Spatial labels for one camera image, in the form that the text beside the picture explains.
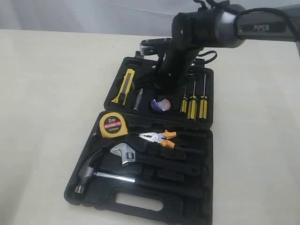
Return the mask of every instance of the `table surface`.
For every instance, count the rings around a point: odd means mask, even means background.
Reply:
[[[164,224],[63,197],[126,56],[146,37],[0,30],[0,224]],[[294,43],[218,49],[215,225],[300,224],[300,62]]]

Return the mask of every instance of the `robotic arm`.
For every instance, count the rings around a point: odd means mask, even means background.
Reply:
[[[194,1],[202,5],[197,12],[179,13],[173,19],[171,43],[152,78],[160,90],[172,92],[182,84],[204,47],[236,48],[246,39],[257,39],[297,42],[299,50],[300,4],[245,10],[229,1],[207,0],[211,8]]]

